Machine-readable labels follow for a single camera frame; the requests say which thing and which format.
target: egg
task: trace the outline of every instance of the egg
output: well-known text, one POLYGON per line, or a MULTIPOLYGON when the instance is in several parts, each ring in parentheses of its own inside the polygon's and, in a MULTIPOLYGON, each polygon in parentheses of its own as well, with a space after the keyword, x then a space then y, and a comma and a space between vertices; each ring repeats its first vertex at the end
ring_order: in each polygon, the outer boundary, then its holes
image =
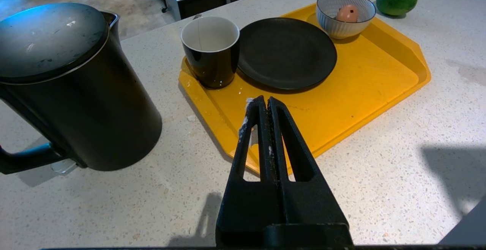
POLYGON ((337 13, 336 19, 342 22, 358 22, 358 8, 354 5, 341 7, 337 13))

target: kettle spout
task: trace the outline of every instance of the kettle spout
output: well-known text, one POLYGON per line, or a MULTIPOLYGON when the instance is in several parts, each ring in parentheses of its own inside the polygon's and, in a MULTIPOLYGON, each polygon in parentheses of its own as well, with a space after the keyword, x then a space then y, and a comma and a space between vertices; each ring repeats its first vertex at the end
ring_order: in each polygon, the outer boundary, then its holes
POLYGON ((113 37, 120 43, 120 38, 118 36, 118 20, 120 19, 120 16, 116 13, 110 12, 110 11, 100 11, 108 23, 108 29, 110 31, 110 36, 113 37))

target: striped bowl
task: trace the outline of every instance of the striped bowl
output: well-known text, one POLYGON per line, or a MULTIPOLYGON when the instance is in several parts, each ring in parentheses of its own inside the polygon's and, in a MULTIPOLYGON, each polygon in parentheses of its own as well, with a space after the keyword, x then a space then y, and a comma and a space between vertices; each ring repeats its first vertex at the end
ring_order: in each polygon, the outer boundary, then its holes
POLYGON ((370 0, 317 0, 316 16, 319 25, 333 39, 345 39, 361 33, 376 15, 370 0), (335 17, 345 5, 358 8, 358 22, 341 22, 335 17))

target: black plate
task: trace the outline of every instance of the black plate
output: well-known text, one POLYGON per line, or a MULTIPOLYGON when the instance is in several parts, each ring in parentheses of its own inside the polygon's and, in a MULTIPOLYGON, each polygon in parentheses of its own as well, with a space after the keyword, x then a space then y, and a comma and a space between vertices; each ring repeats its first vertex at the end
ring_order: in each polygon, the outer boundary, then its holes
POLYGON ((281 90, 314 86, 337 61, 333 41, 302 20, 258 20, 240 32, 240 70, 250 79, 281 90))

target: terrazzo countertop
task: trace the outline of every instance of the terrazzo countertop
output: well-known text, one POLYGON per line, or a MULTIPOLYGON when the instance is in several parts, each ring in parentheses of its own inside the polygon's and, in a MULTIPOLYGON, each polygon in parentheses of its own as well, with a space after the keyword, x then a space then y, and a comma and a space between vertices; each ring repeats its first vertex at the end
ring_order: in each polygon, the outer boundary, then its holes
MULTIPOLYGON (((207 14, 244 27, 314 1, 241 0, 207 14)), ((420 44, 432 81, 316 158, 354 243, 437 243, 486 193, 485 2, 418 0, 405 18, 378 15, 420 44)), ((151 153, 113 172, 0 175, 0 249, 214 244, 231 164, 188 119, 177 81, 187 22, 123 41, 163 117, 151 153)), ((42 141, 5 105, 0 112, 6 150, 42 141)))

